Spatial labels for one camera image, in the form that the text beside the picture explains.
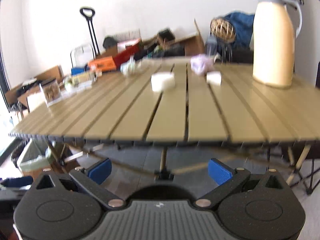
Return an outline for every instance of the slatted tabletop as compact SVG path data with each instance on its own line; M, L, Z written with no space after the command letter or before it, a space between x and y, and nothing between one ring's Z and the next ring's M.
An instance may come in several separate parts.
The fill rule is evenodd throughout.
M279 144L320 135L320 92L294 77L289 89L252 79L251 65L216 65L208 85L186 62L155 61L125 78L107 73L92 89L49 108L39 106L11 136L134 145ZM176 87L153 92L153 73L172 71Z

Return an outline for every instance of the white wall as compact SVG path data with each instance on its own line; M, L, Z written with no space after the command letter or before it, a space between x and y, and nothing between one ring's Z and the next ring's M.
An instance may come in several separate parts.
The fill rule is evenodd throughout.
M213 17L233 10L254 13L255 0L22 0L23 27L29 62L35 72L62 65L70 72L70 51L91 42L82 6L96 10L93 24L100 49L106 35L139 28L142 38L160 29L183 28L195 32L196 18L202 34L209 34Z
M320 1L304 0L302 10L302 30L295 46L295 72L316 85L318 63L320 61ZM299 13L288 7L292 23L299 25Z
M1 52L7 80L11 88L33 76L29 67L21 16L22 0L1 0Z

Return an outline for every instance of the thermos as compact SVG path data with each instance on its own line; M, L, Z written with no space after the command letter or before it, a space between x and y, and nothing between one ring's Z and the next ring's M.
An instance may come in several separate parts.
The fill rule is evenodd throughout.
M294 42L302 27L298 0L258 0L253 22L253 78L273 87L292 83ZM300 15L296 32L284 5L294 6Z

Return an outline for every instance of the gray ribbed panel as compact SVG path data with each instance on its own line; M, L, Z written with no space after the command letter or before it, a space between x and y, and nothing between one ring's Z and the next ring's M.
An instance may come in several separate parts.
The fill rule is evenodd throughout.
M84 240L235 240L211 212L191 208L187 201L133 201L109 212Z

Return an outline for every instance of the gray tile floor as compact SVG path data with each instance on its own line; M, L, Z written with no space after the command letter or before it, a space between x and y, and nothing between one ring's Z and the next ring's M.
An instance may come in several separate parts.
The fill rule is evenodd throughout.
M125 148L118 151L115 147L107 147L98 151L100 155L107 156L135 167L140 167L146 170L154 171L159 169L161 149L157 148ZM168 169L180 168L192 165L199 162L207 162L210 158L220 158L218 152L213 152L208 149L169 149L167 156ZM282 161L281 158L274 158L274 160ZM94 164L97 159L92 157L78 158L78 162L84 167L89 167ZM225 162L232 168L244 167L251 171L251 173L264 173L265 166L253 164L250 161L240 159ZM316 162L315 167L320 166L320 161ZM311 162L306 161L301 169L303 175L310 173ZM320 179L320 174L315 176L315 181ZM139 176L130 171L124 171L119 168L113 168L111 175L102 184L109 191L118 195L121 198L127 198L135 190L147 185L158 183L152 178ZM196 197L201 197L205 193L217 187L217 184L208 176L207 170L200 170L183 175L176 175L173 182L179 186L188 189ZM301 202L306 212L306 223L299 236L299 240L319 240L320 239L320 186L311 195L307 196L303 190L302 185L298 185L293 189L297 198Z

